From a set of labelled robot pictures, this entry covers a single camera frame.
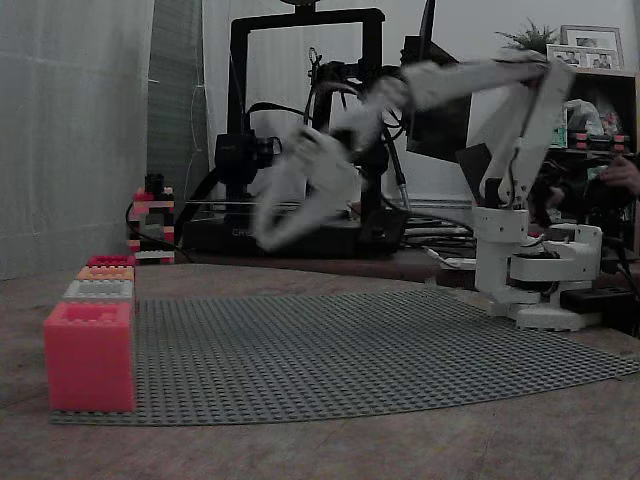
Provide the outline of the person's hand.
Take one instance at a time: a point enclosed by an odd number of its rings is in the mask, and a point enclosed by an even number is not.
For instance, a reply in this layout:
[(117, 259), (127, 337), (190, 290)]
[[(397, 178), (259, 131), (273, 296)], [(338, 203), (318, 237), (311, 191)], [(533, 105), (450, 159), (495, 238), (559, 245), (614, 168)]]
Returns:
[(618, 156), (599, 174), (599, 179), (612, 187), (628, 190), (638, 197), (640, 194), (640, 173), (629, 159)]

